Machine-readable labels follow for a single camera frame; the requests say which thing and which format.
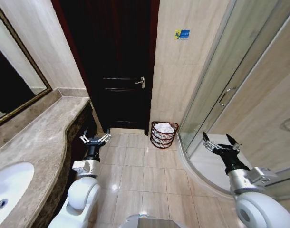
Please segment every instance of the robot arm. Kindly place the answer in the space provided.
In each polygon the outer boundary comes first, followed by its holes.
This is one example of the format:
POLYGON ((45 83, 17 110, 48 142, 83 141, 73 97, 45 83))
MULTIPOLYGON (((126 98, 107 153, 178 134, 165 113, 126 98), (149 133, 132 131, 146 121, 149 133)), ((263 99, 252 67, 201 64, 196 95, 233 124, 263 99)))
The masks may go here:
POLYGON ((89 150, 83 160, 75 161, 72 166, 79 179, 70 186, 68 197, 49 228, 86 228, 92 208, 98 200, 101 187, 95 178, 99 169, 99 150, 109 141, 111 134, 89 139, 85 134, 86 131, 80 139, 89 150))
POLYGON ((216 144, 203 133, 205 148, 219 155, 230 178, 236 213, 249 228, 290 228, 290 214, 273 198, 263 194, 265 184, 278 179, 269 169, 249 169, 237 157, 239 146, 234 138, 226 135, 231 145, 216 144))
POLYGON ((99 150, 104 146, 111 138, 111 134, 106 133, 103 137, 87 138, 85 136, 86 131, 80 139, 84 142, 84 145, 89 149, 86 156, 81 161, 75 161, 72 169, 77 172, 78 177, 93 177, 96 178, 99 174, 99 150))

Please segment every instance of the blue sticker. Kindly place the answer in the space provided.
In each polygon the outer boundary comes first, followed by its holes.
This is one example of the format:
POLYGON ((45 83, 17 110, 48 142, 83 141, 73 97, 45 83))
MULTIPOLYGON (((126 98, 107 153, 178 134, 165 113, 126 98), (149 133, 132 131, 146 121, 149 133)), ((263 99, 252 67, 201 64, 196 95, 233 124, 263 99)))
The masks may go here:
POLYGON ((176 30, 174 39, 188 39, 189 30, 176 30))

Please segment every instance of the door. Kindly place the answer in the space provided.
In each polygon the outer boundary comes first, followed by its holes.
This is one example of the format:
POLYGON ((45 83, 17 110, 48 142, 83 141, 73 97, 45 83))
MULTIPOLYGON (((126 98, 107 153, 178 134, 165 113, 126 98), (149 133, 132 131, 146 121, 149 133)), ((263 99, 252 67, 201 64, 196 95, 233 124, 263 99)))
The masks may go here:
POLYGON ((104 130, 148 132, 158 0, 53 0, 104 130))

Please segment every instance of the marble countertop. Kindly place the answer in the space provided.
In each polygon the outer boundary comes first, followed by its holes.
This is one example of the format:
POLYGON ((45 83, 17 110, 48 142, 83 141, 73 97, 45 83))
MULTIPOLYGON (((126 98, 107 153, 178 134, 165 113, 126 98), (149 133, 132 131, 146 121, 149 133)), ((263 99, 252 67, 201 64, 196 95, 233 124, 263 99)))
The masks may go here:
POLYGON ((30 226, 49 197, 66 153, 66 131, 89 102, 87 97, 61 97, 0 148, 0 170, 18 162, 34 165, 34 176, 0 228, 30 226))

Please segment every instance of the sink drain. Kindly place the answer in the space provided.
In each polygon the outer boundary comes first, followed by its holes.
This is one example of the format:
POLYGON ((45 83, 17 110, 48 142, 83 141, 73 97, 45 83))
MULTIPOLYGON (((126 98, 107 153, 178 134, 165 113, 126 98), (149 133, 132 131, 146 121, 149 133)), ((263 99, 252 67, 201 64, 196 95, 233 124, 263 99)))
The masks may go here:
POLYGON ((0 201, 0 210, 4 208, 8 203, 8 199, 3 199, 0 201))

